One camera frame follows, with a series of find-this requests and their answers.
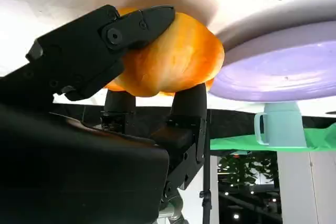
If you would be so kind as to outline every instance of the lavender plate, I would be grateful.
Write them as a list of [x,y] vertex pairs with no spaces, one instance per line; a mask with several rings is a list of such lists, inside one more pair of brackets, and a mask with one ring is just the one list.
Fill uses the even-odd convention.
[[276,31],[228,51],[210,93],[281,102],[336,95],[336,22]]

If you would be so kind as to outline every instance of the screw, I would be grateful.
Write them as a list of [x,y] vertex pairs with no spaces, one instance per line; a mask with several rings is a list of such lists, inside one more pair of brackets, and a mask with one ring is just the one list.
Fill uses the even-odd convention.
[[27,79],[31,79],[34,76],[34,73],[31,71],[24,72],[23,76]]
[[122,41],[121,33],[115,28],[111,28],[107,31],[107,38],[114,45],[117,45]]
[[74,77],[74,82],[75,83],[80,83],[80,82],[82,82],[82,80],[83,80],[83,78],[80,75],[77,75],[77,76]]
[[51,86],[52,88],[57,87],[57,85],[58,85],[58,81],[55,81],[55,80],[49,81],[49,86]]
[[140,26],[141,29],[147,29],[147,25],[146,25],[145,21],[143,21],[143,20],[139,22],[139,26]]

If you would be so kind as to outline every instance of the metal pole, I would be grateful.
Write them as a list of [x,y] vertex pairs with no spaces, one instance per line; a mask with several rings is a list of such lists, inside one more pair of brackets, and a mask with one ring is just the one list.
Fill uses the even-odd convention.
[[203,166],[203,224],[210,224],[211,214],[211,191],[210,191],[210,124],[211,124],[211,110],[207,111],[206,134],[204,142],[204,166]]

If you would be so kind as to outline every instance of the bolt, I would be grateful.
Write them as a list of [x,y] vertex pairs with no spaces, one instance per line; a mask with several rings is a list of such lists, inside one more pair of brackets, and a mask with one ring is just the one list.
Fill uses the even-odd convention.
[[107,38],[114,45],[117,45],[122,41],[121,33],[115,28],[111,28],[107,31]]

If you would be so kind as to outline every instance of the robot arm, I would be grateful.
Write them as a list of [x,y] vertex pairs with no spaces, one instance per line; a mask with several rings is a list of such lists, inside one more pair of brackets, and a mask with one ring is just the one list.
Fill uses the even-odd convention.
[[[94,128],[50,113],[53,94],[91,97],[123,71],[128,50],[155,40],[174,16],[172,6],[122,17],[104,6],[38,38],[29,63],[0,79],[3,223],[145,224],[181,207],[177,188],[204,164],[204,84],[176,93],[149,138],[134,136],[135,97],[126,92],[109,91]],[[180,209],[171,217],[183,220]]]

